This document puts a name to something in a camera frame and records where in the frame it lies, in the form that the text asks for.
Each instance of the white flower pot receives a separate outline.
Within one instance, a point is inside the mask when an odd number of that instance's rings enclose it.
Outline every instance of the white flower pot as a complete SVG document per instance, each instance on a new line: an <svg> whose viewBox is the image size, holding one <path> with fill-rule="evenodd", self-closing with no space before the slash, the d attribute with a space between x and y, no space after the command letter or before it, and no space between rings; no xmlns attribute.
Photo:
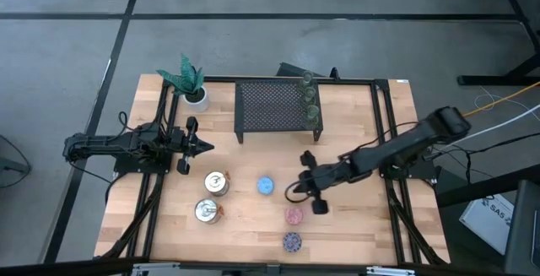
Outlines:
<svg viewBox="0 0 540 276"><path fill-rule="evenodd" d="M204 89L204 96L203 96L202 100L200 100L198 102L190 102L190 101L186 100L185 95L182 96L182 99L184 100L184 102L186 102L186 104L189 106L189 108L192 111L203 112L203 111L208 109L208 103L210 102L210 100L208 99L208 91L206 90L206 88L204 86L202 87L202 89Z"/></svg>

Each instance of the wooden tabletop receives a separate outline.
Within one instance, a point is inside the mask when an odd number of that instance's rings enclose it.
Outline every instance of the wooden tabletop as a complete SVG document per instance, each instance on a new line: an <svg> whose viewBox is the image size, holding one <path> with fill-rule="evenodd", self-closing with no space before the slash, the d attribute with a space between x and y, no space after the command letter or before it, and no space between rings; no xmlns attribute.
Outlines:
<svg viewBox="0 0 540 276"><path fill-rule="evenodd" d="M417 120L407 81L390 80L396 123ZM141 75L129 126L151 122L155 115L162 78ZM377 137L370 88L362 85L319 85L324 130L317 143L312 132L245 133L238 144L234 133L235 84L206 83L210 99L207 111L192 114L181 101L175 124L183 127L188 116L199 121L197 136L214 150L190 160L188 176L173 170L166 175L159 205L151 259L210 262L286 262L328 264L396 264L392 227L384 181L377 172L355 184L341 184L322 192L330 213L314 215L311 200L289 203L284 189L304 170L300 155L310 150L319 164L335 163L337 156ZM380 94L383 122L384 100ZM410 127L402 126L400 132ZM230 173L229 192L213 197L204 188L204 177L213 170ZM257 192L257 179L271 176L274 193ZM95 254L108 251L132 221L141 174L128 174L111 189ZM415 224L440 257L449 261L437 202L431 187L408 180ZM212 198L224 207L224 217L214 225L195 218L195 204ZM299 225L289 225L284 210L304 210ZM136 254L141 254L145 226L139 231ZM287 232L300 233L300 251L282 247ZM407 231L402 226L406 258L410 260Z"/></svg>

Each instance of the concrete floor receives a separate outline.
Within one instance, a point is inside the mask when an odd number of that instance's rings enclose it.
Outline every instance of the concrete floor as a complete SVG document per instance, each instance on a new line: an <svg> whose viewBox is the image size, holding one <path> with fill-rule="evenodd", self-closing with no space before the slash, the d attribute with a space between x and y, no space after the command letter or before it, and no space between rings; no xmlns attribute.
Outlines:
<svg viewBox="0 0 540 276"><path fill-rule="evenodd" d="M540 0L519 0L538 26ZM1 12L123 13L127 0L0 0ZM507 0L137 0L135 13L511 13ZM63 140L84 130L120 21L0 20L0 133L28 156L34 170L17 186L0 189L0 266L34 263L51 228L68 178ZM132 21L98 128L117 133L118 111L129 111L138 75L178 68L186 53L206 74L274 75L280 62L343 77L406 78L418 116L440 106L474 108L483 91L458 87L461 74L502 74L532 54L519 24L339 20ZM519 88L487 87L497 95ZM516 100L534 106L540 92ZM473 131L523 112L503 103L471 117ZM536 132L528 116L462 144L477 149ZM474 157L493 176L540 160L529 139ZM0 146L0 154L10 149ZM460 176L453 160L437 164ZM88 170L110 177L113 160L92 158ZM0 178L2 182L13 180ZM474 181L482 180L475 176ZM86 176L58 260L91 258L104 210L102 181Z"/></svg>

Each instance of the white cable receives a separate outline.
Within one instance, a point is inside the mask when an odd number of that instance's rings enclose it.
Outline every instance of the white cable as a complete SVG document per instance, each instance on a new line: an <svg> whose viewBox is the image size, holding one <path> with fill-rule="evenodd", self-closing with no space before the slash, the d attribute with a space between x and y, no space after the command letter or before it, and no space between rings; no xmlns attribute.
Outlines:
<svg viewBox="0 0 540 276"><path fill-rule="evenodd" d="M469 138L474 138L474 137L479 136L479 135L481 135L481 134L483 134L483 133L487 133L487 132L490 132L490 131L492 131L492 130L494 130L494 129L503 127L503 126L506 125L506 124L510 124L510 123L512 123L512 122L515 121L515 120L518 120L518 119L520 119L520 118L523 118L524 116L526 116L526 115L532 113L533 111L535 111L535 110L538 109L538 108L540 108L540 105L534 106L532 109L530 109L530 110L528 110L528 111L525 111L524 113L520 114L519 116L513 117L513 118L511 118L510 120L508 120L508 121L506 121L506 122L504 122L504 123L500 123L499 125L495 125L494 127L490 127L490 128L484 129L483 131L480 131L480 132L478 132L478 133L474 133L474 134L472 134L472 135L470 135L470 136L466 136L466 137L463 138L463 139L457 140L457 141L455 141L454 143L450 143L450 144L446 145L444 148L442 148L442 149L440 149L440 150L448 149L450 146L456 145L456 144L458 144L458 143L461 143L461 142L463 142L463 141L465 141L465 140L467 140L467 139L469 139Z"/></svg>
<svg viewBox="0 0 540 276"><path fill-rule="evenodd" d="M484 96L488 96L493 102L495 102L495 99L503 99L503 97L501 97L500 95L493 95L493 94L490 94L484 87L480 86L480 88L486 93L486 95L479 95L476 97L476 99L474 99L474 105L476 106L476 108L480 108L480 106L478 105L478 99L484 97ZM525 108L526 110L531 110L529 107L523 105L522 103L518 102L518 101L514 101L514 100L505 100L505 101L508 101L510 103L514 103L514 104L517 104L523 108ZM490 106L489 108L485 109L484 111L491 111L492 109L494 109L494 106ZM534 112L532 113L532 115L534 117L537 118L537 120L540 121L540 117L537 116L537 114L535 114Z"/></svg>

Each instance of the canned food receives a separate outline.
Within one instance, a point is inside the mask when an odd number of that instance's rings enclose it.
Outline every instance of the canned food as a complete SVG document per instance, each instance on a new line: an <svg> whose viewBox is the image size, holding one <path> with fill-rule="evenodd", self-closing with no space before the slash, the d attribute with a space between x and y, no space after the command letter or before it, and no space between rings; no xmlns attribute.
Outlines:
<svg viewBox="0 0 540 276"><path fill-rule="evenodd" d="M229 190L229 178L219 171L213 171L204 179L204 186L214 196L223 196Z"/></svg>
<svg viewBox="0 0 540 276"><path fill-rule="evenodd" d="M223 214L223 208L214 200L203 199L195 206L195 217L206 224L218 222Z"/></svg>

